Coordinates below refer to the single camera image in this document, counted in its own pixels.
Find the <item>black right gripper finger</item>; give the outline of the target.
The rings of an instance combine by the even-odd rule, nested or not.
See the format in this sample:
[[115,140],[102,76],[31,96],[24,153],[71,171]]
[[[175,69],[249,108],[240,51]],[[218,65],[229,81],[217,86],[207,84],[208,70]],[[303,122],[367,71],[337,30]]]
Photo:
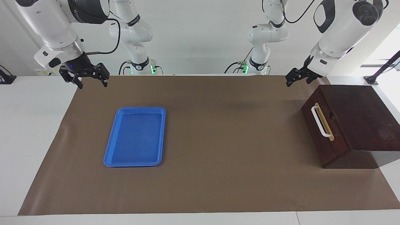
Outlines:
[[67,83],[75,84],[79,89],[83,88],[83,83],[79,80],[79,74],[76,73],[73,76],[69,74],[69,71],[66,69],[60,69],[59,73],[61,74],[62,78]]
[[103,86],[107,87],[110,73],[105,65],[103,63],[98,63],[97,65],[93,66],[93,70],[92,78],[101,81]]

